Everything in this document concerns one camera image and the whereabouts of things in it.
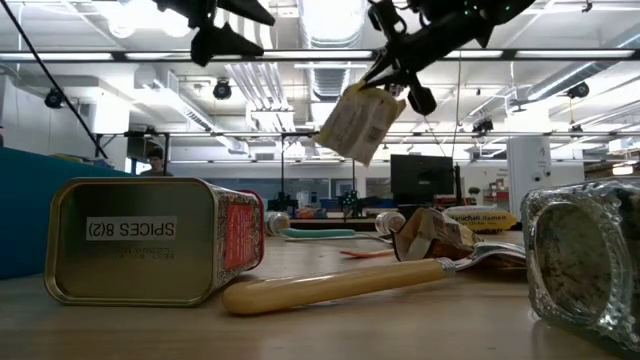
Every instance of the tea bag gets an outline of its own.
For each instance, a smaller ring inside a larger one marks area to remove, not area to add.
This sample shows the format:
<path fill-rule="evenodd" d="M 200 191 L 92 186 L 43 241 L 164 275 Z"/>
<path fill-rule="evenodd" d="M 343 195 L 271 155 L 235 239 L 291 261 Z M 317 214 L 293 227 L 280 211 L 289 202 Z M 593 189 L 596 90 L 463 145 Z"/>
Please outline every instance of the tea bag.
<path fill-rule="evenodd" d="M 393 122 L 406 107 L 389 92 L 362 90 L 364 82 L 349 86 L 313 139 L 341 156 L 369 165 Z"/>

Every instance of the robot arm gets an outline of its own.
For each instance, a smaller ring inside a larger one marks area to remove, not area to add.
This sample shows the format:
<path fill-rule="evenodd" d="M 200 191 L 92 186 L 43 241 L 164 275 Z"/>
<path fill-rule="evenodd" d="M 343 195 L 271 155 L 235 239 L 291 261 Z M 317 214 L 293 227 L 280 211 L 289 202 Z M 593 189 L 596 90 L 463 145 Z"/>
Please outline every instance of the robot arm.
<path fill-rule="evenodd" d="M 257 23 L 272 26 L 273 16 L 259 0 L 154 0 L 158 9 L 172 9 L 189 19 L 189 27 L 199 31 L 191 44 L 191 59 L 206 66 L 215 55 L 260 56 L 264 50 L 235 33 L 229 24 L 213 25 L 218 8 L 228 10 Z M 422 28 L 407 33 L 393 0 L 368 0 L 369 19 L 382 31 L 387 44 L 378 51 L 370 71 L 364 76 L 366 87 L 385 86 L 387 90 L 409 87 L 413 109 L 428 115 L 436 102 L 416 75 L 425 67 L 452 51 L 476 40 L 483 48 L 495 26 L 504 24 L 526 10 L 535 0 L 407 0 L 407 7 L 420 17 Z M 391 67 L 390 75 L 380 76 Z"/>

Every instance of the computer monitor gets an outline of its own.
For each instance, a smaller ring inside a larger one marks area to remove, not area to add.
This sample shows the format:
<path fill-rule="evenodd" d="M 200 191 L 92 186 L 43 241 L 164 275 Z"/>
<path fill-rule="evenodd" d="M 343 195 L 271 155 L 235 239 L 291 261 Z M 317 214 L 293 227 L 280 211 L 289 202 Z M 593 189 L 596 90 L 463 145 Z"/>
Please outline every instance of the computer monitor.
<path fill-rule="evenodd" d="M 453 158 L 391 155 L 391 192 L 396 203 L 432 203 L 435 195 L 454 193 Z"/>

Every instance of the bottle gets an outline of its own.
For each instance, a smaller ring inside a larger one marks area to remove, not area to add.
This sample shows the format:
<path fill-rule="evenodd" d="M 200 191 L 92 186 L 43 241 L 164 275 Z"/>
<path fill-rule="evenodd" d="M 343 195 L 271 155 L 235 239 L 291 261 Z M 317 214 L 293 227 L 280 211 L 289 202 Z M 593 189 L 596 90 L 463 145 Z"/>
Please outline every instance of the bottle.
<path fill-rule="evenodd" d="M 264 227 L 267 236 L 278 236 L 282 230 L 290 227 L 289 215 L 279 211 L 267 211 L 264 216 Z"/>
<path fill-rule="evenodd" d="M 391 231 L 398 232 L 404 226 L 406 219 L 402 214 L 390 211 L 378 214 L 376 217 L 376 231 L 382 235 L 388 235 Z"/>

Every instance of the person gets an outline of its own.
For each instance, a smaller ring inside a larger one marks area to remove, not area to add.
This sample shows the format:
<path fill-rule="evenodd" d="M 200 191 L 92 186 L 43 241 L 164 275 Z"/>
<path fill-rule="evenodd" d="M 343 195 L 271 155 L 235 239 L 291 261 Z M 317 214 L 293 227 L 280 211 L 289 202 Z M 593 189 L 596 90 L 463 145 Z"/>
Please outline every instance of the person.
<path fill-rule="evenodd" d="M 173 176 L 173 174 L 168 171 L 166 175 L 164 173 L 164 152 L 161 148 L 151 149 L 151 151 L 147 153 L 147 159 L 149 159 L 151 169 L 141 172 L 140 176 Z"/>

